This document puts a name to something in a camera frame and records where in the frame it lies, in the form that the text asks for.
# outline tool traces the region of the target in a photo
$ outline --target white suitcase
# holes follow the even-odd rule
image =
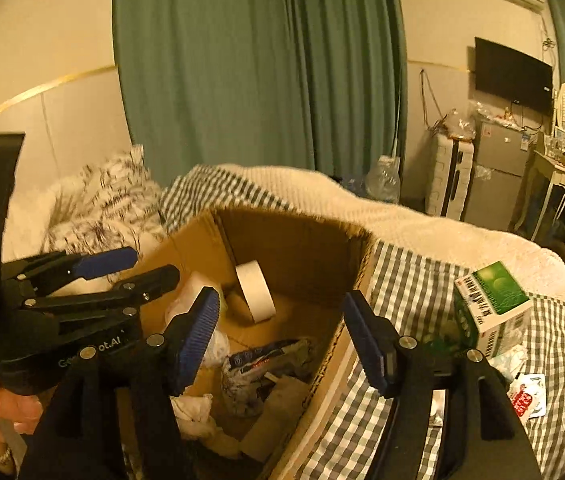
[[[428,215],[460,220],[471,179],[473,144],[436,134],[431,140],[431,171],[425,210]]]

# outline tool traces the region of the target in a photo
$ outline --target gold wall trim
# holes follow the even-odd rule
[[[435,63],[433,61],[420,61],[417,59],[407,59],[406,62],[412,63],[414,65],[426,65],[426,66],[436,66],[438,68],[450,68],[451,70],[457,70],[458,72],[470,73],[468,68],[463,68],[460,66],[445,65],[444,63]]]
[[[16,97],[12,97],[11,99],[0,104],[0,113],[4,112],[14,105],[17,105],[18,103],[21,103],[22,101],[42,94],[47,90],[51,90],[58,86],[64,85],[65,83],[71,83],[72,81],[76,81],[77,79],[84,79],[85,77],[90,77],[92,75],[98,75],[104,72],[109,72],[111,70],[116,70],[116,68],[118,68],[117,65],[102,66],[93,70],[86,70],[85,72],[77,72],[75,74],[64,75],[52,81],[49,81],[48,83],[43,83],[41,85],[35,86],[34,88],[29,88],[28,90],[25,90],[24,92],[18,94]]]

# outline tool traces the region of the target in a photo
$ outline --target black flat screen tv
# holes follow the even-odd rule
[[[493,41],[475,38],[475,89],[550,116],[551,65]]]

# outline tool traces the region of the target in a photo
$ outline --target bed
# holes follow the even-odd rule
[[[449,318],[455,277],[502,260],[536,302],[538,314],[526,342],[527,371],[547,374],[550,415],[530,421],[527,431],[544,477],[559,478],[565,471],[565,264],[513,234],[363,200],[322,174],[290,168],[196,166],[160,189],[144,168],[142,147],[134,146],[45,190],[16,194],[10,202],[3,259],[62,249],[93,253],[124,245],[143,257],[203,209],[227,205],[293,209],[363,225],[377,237],[373,306],[392,317],[400,332],[417,336]],[[78,281],[62,292],[105,290],[115,279]],[[311,430],[319,434],[317,444],[306,456],[292,453],[287,470],[279,474],[363,478],[383,425],[384,400],[369,389],[359,366],[345,391],[334,395],[339,396],[337,409],[324,414],[321,426],[318,417]],[[360,424],[342,431],[351,417]],[[439,439],[439,431],[430,428],[422,478],[433,472]]]

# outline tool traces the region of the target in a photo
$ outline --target gray mini fridge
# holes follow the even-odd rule
[[[509,229],[530,155],[528,135],[499,124],[481,124],[465,222],[494,231]]]

